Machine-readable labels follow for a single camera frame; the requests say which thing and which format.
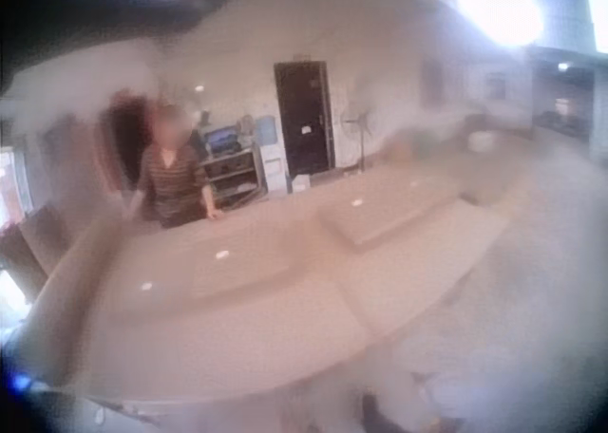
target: striped shirt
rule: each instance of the striped shirt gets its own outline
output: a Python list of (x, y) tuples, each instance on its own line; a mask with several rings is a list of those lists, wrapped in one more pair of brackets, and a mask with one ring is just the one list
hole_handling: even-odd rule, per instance
[(207, 184), (205, 169), (191, 146), (180, 148), (168, 167), (157, 144), (143, 152), (137, 189), (152, 195), (154, 209), (161, 220), (179, 217), (199, 206), (202, 187)]

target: woman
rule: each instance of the woman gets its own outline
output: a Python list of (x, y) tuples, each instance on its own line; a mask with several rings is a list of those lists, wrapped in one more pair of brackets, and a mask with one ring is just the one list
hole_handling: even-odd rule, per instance
[(128, 217), (141, 209), (147, 195), (152, 195), (164, 228), (222, 215), (204, 168), (187, 144), (190, 132), (189, 121), (178, 107), (165, 105), (159, 109), (152, 130), (154, 142), (143, 152), (137, 192)]

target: woman's arm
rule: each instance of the woman's arm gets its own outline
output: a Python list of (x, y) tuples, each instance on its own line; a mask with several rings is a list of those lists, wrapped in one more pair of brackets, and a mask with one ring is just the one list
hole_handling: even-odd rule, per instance
[(207, 209), (207, 217), (209, 219), (221, 217), (223, 212), (216, 207), (216, 202), (213, 197), (213, 188), (209, 184), (209, 179), (207, 178), (204, 166), (200, 164), (193, 148), (191, 148), (188, 153), (191, 158), (190, 162), (194, 171), (195, 183), (202, 191), (202, 201)]
[(202, 199), (205, 202), (205, 208), (207, 209), (207, 217), (209, 219), (216, 219), (223, 215), (223, 212), (216, 208), (216, 202), (213, 198), (213, 190), (208, 184), (205, 184), (202, 187)]

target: shelf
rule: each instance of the shelf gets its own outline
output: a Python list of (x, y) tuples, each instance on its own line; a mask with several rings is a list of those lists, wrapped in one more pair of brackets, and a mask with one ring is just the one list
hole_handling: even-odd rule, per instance
[(237, 196), (239, 194), (245, 194), (245, 193), (251, 193), (252, 191), (255, 191), (257, 189), (257, 185), (253, 186), (251, 188), (248, 189), (243, 189), (243, 190), (238, 190), (237, 188), (230, 188), (230, 190), (226, 191), (226, 192), (221, 192), (219, 191), (218, 194), (216, 195), (216, 198), (218, 200), (222, 200), (225, 198), (231, 198), (232, 196)]
[(216, 157), (216, 158), (211, 158), (209, 160), (204, 160), (200, 164), (201, 165), (215, 164), (216, 162), (219, 162), (221, 160), (229, 160), (231, 158), (237, 158), (239, 156), (247, 155), (249, 153), (253, 153), (253, 150), (251, 148), (243, 148), (238, 153), (233, 153), (232, 155), (224, 155), (224, 156), (219, 156), (219, 157)]
[(209, 179), (209, 181), (218, 181), (220, 179), (229, 179), (230, 177), (236, 177), (237, 175), (247, 174), (249, 172), (255, 172), (255, 167), (247, 167), (246, 169), (240, 169), (235, 172), (230, 172), (228, 174), (218, 175), (217, 177), (213, 177)]

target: shelving unit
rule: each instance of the shelving unit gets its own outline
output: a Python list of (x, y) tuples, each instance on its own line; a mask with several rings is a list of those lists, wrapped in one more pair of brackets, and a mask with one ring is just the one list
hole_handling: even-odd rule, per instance
[(219, 207), (230, 207), (264, 187), (261, 157), (256, 145), (238, 153), (210, 157), (202, 165), (214, 186)]

